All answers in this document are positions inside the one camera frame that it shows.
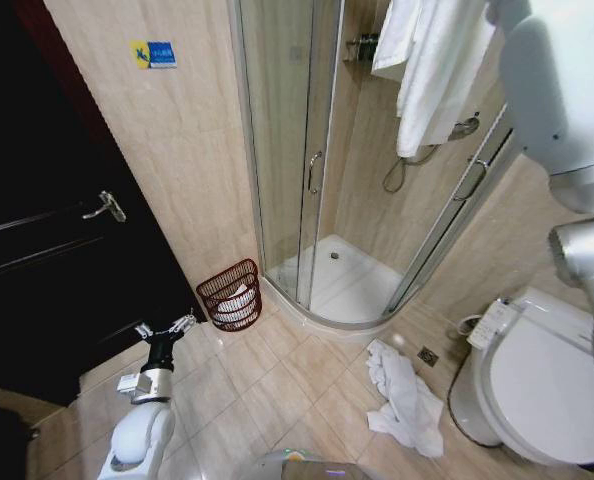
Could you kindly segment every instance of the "black door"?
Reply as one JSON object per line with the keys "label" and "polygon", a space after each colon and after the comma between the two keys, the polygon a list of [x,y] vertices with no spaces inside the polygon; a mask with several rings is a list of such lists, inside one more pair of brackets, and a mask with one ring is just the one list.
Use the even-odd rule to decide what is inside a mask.
{"label": "black door", "polygon": [[[102,207],[111,193],[126,216]],[[203,314],[41,0],[0,2],[0,386],[67,404],[141,322]]]}

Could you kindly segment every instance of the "shower enclosure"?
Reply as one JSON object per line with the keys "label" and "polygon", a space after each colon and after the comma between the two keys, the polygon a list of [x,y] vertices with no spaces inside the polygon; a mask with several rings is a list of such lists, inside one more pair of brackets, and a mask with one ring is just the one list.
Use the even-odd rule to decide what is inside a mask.
{"label": "shower enclosure", "polygon": [[372,76],[356,48],[387,4],[230,1],[261,271],[343,329],[378,326],[424,284],[506,167],[512,135],[496,35],[463,110],[479,128],[397,164],[399,83]]}

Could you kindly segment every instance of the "door handle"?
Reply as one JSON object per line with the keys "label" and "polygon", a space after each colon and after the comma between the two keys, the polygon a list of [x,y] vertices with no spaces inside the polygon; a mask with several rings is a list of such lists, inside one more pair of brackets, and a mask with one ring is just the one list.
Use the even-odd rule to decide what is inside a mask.
{"label": "door handle", "polygon": [[102,206],[92,213],[82,215],[81,218],[84,220],[90,220],[91,218],[95,218],[97,215],[100,215],[108,210],[113,214],[113,217],[115,217],[115,220],[118,222],[124,223],[126,221],[126,214],[121,209],[112,193],[102,190],[102,192],[99,194],[99,198],[101,198]]}
{"label": "door handle", "polygon": [[475,182],[475,184],[473,185],[473,188],[471,188],[470,192],[468,193],[468,195],[464,195],[464,196],[457,196],[455,195],[453,197],[453,200],[455,202],[463,202],[465,200],[468,200],[470,197],[473,196],[473,193],[475,193],[475,190],[477,190],[477,187],[479,187],[479,184],[484,180],[484,177],[486,176],[486,174],[488,173],[488,164],[486,162],[483,162],[481,160],[475,160],[475,165],[479,165],[482,167],[481,173],[479,174],[479,177],[477,177],[477,181]]}
{"label": "door handle", "polygon": [[313,167],[315,166],[315,162],[317,159],[321,158],[322,153],[321,150],[317,152],[313,157],[310,159],[310,166],[308,167],[308,191],[313,195],[318,192],[316,188],[312,188],[311,184],[313,181]]}

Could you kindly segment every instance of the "white toilet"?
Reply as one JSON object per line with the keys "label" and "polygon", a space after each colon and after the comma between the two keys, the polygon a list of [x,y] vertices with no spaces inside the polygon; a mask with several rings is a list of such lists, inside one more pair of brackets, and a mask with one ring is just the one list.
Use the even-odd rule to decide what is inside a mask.
{"label": "white toilet", "polygon": [[449,393],[460,430],[541,464],[594,464],[592,316],[530,287],[487,313],[497,333]]}

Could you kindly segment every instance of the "wicker basket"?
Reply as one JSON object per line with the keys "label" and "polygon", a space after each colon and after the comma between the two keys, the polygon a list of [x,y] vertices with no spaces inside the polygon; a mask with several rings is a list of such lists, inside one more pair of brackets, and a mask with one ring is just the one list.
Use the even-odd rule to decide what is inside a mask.
{"label": "wicker basket", "polygon": [[247,258],[197,286],[214,325],[226,332],[251,326],[261,313],[257,265]]}

